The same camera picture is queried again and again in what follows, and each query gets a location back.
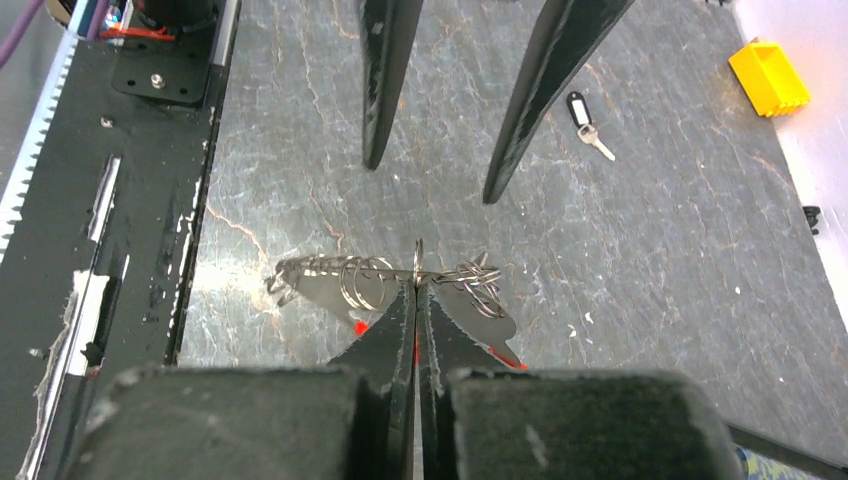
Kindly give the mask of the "red handled keyring tool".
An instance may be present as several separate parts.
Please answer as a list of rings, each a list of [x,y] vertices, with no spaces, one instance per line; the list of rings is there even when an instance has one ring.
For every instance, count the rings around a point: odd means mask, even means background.
[[[422,240],[416,241],[410,270],[378,256],[306,255],[278,261],[264,283],[280,307],[303,297],[348,322],[358,336],[369,323],[354,319],[353,313],[383,314],[404,287],[426,285],[461,330],[504,365],[524,369],[507,345],[517,326],[501,299],[502,272],[488,263],[488,253],[436,272],[424,270],[422,259]]]

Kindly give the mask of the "black poker chip case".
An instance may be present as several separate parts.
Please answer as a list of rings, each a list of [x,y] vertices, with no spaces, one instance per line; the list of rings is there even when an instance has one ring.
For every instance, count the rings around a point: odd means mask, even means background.
[[[729,423],[744,479],[842,479],[847,466]]]

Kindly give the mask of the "small black clip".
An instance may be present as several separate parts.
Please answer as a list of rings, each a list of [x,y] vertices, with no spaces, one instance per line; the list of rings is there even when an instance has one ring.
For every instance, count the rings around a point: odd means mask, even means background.
[[[813,236],[818,235],[819,230],[817,228],[817,225],[819,223],[819,216],[821,215],[821,208],[815,205],[806,205],[803,207],[803,213],[805,215],[811,234]]]

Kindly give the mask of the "key with black tag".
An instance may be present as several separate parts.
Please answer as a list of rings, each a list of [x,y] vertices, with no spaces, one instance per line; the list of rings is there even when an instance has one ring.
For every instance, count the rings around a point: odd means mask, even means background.
[[[577,91],[569,92],[566,96],[566,105],[577,127],[578,138],[585,144],[596,148],[607,160],[614,162],[616,156],[600,140],[598,130],[592,121],[588,104],[583,94]]]

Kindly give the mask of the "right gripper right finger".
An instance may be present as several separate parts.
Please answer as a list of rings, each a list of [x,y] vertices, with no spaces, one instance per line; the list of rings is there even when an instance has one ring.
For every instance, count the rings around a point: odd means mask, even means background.
[[[419,296],[425,473],[436,479],[739,479],[706,394],[661,370],[506,368]]]

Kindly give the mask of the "orange yellow toy block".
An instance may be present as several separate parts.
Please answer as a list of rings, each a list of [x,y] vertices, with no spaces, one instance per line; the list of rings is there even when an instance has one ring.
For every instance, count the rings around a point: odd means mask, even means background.
[[[728,63],[761,117],[793,114],[811,100],[809,90],[777,43],[748,43],[730,56]]]

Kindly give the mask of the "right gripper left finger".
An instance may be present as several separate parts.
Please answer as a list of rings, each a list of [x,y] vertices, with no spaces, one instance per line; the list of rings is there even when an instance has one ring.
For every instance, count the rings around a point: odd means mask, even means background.
[[[415,291],[329,363],[148,368],[92,410],[68,479],[402,479]]]

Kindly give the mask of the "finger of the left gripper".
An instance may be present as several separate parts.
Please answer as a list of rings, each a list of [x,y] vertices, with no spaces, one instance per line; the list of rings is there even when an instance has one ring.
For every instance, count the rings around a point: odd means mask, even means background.
[[[376,170],[398,109],[422,0],[363,0],[359,6],[363,52],[363,165]]]
[[[482,199],[499,201],[550,107],[633,0],[548,0],[522,60],[491,156]]]

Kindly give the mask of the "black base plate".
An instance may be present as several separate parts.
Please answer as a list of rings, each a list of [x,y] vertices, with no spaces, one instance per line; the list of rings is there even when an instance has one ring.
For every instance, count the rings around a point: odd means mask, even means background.
[[[79,40],[1,252],[1,475],[57,479],[97,395],[176,362],[240,13]]]

